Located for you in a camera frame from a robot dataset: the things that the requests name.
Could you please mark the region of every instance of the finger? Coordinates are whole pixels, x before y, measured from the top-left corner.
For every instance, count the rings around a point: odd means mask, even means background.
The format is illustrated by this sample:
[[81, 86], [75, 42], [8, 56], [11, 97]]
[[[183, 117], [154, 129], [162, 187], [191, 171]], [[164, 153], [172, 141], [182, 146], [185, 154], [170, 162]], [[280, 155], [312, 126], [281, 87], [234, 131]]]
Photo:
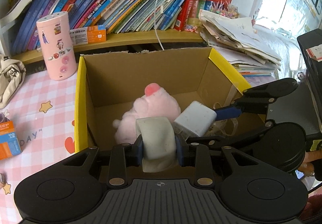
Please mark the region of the finger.
[[311, 161], [316, 161], [318, 159], [322, 159], [322, 151], [311, 151], [311, 152], [305, 153], [303, 162], [311, 162]]
[[305, 176], [313, 176], [314, 166], [310, 162], [302, 163], [297, 170], [303, 172]]

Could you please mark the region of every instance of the wooden shelf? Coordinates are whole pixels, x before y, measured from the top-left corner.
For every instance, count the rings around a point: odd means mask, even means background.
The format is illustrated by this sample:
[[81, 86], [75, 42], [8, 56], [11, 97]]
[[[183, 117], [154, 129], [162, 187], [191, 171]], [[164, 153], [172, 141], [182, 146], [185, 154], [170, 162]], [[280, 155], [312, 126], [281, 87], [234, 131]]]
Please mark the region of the wooden shelf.
[[[166, 30], [158, 31], [158, 36], [161, 42], [203, 42], [202, 37], [194, 32], [177, 30]], [[84, 52], [94, 49], [109, 48], [115, 46], [123, 45], [134, 45], [134, 44], [144, 44], [144, 43], [157, 43], [157, 37], [154, 30], [151, 31], [139, 31], [131, 33], [121, 33], [121, 34], [108, 34], [107, 40], [105, 42], [92, 43], [79, 45], [74, 47], [74, 52]], [[36, 50], [27, 51], [12, 57], [16, 60], [21, 60], [24, 64], [33, 63], [36, 61], [43, 60], [42, 53]]]

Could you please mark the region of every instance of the stuffed animal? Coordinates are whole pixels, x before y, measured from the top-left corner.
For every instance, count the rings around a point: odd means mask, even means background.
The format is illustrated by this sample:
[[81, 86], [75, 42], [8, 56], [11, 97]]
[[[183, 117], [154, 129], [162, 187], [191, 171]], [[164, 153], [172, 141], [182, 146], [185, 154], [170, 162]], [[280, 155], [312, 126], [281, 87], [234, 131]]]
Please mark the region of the stuffed animal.
[[156, 83], [151, 83], [144, 90], [145, 95], [133, 103], [133, 108], [123, 114], [122, 120], [114, 120], [113, 127], [117, 129], [115, 140], [117, 144], [133, 144], [136, 136], [136, 119], [149, 117], [167, 117], [172, 123], [180, 114], [181, 109], [172, 96]]

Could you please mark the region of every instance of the white cord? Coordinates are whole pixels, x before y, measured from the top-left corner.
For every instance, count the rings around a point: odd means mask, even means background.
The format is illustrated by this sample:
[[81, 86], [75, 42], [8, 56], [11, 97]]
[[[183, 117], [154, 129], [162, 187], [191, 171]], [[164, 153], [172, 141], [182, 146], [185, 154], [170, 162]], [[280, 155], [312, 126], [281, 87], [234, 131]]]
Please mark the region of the white cord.
[[162, 43], [161, 43], [161, 41], [160, 41], [160, 38], [159, 38], [159, 36], [158, 36], [158, 33], [157, 33], [157, 17], [156, 17], [156, 14], [157, 14], [157, 3], [158, 3], [158, 0], [156, 0], [156, 3], [155, 3], [155, 5], [154, 5], [154, 31], [155, 31], [155, 33], [156, 33], [156, 37], [157, 37], [157, 39], [158, 39], [158, 42], [159, 42], [159, 44], [160, 44], [160, 46], [161, 46], [162, 50], [164, 50], [164, 48], [163, 48], [163, 46], [162, 46]]

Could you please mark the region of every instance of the pink cup with stickers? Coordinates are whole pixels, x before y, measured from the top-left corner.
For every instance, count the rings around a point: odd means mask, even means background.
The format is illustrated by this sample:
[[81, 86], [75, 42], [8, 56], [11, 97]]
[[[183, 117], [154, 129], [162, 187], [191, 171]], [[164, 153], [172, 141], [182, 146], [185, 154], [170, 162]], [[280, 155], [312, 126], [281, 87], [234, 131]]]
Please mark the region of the pink cup with stickers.
[[68, 12], [56, 12], [37, 21], [41, 51], [49, 77], [60, 81], [72, 76], [77, 64], [69, 35]]

